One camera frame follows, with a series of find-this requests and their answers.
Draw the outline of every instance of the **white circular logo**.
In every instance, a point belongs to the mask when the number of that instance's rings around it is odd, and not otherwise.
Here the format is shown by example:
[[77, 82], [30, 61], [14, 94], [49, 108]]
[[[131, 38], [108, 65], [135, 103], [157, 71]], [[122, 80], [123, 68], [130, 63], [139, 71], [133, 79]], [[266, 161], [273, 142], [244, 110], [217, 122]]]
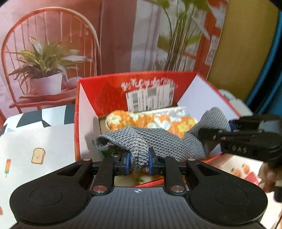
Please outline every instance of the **white circular logo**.
[[136, 193], [141, 193], [142, 190], [141, 190], [141, 189], [135, 189], [134, 192], [136, 192]]

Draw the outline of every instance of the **yellow wall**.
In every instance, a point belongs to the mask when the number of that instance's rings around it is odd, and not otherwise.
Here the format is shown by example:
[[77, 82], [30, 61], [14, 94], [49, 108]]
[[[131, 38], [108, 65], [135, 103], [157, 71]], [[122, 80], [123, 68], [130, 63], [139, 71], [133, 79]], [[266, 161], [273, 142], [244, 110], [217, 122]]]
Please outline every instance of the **yellow wall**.
[[269, 0], [229, 0], [208, 80], [244, 100], [269, 53], [277, 16]]

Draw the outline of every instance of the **popsicle print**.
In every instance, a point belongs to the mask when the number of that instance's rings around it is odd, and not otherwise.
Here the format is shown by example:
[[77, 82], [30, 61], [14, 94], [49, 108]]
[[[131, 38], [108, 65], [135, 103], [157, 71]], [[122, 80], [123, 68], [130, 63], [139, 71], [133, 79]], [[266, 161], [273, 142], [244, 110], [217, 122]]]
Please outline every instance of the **popsicle print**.
[[5, 166], [5, 177], [7, 177], [7, 174], [10, 171], [10, 164], [11, 164], [11, 159], [7, 159], [6, 166]]

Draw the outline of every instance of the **gray cloth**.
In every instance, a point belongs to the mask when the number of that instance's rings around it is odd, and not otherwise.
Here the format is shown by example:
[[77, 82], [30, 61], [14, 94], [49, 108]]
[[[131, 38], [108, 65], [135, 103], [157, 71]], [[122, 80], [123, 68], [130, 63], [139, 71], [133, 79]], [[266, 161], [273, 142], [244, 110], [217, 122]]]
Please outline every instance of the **gray cloth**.
[[131, 153], [131, 170], [148, 171], [148, 148], [153, 147], [156, 155], [174, 157], [177, 161], [188, 158], [206, 158], [217, 145], [214, 142], [201, 142], [198, 139], [200, 128], [216, 128], [230, 131], [229, 123], [222, 111], [212, 108], [206, 111], [201, 120], [185, 133], [183, 139], [164, 129], [145, 129], [126, 126], [120, 130], [105, 133], [96, 139], [100, 151], [115, 149]]

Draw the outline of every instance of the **toast illustration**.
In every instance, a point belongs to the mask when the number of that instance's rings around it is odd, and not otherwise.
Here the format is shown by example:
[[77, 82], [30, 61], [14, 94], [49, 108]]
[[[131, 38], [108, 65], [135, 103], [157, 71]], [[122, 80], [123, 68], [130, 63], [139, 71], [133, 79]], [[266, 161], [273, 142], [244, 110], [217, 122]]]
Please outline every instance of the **toast illustration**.
[[44, 156], [45, 156], [45, 150], [44, 149], [42, 149], [42, 148], [34, 149], [31, 163], [42, 165], [43, 160], [44, 160]]

